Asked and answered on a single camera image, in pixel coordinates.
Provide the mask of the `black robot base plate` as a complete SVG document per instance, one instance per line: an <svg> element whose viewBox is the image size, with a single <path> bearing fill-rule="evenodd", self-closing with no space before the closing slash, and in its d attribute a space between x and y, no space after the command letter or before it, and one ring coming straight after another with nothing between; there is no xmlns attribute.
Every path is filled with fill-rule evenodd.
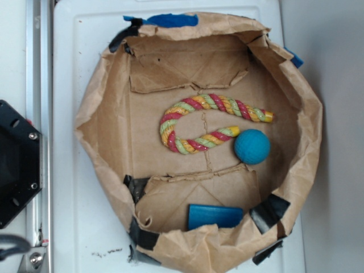
<svg viewBox="0 0 364 273"><path fill-rule="evenodd" d="M28 120L1 100L1 229L41 190L41 136Z"/></svg>

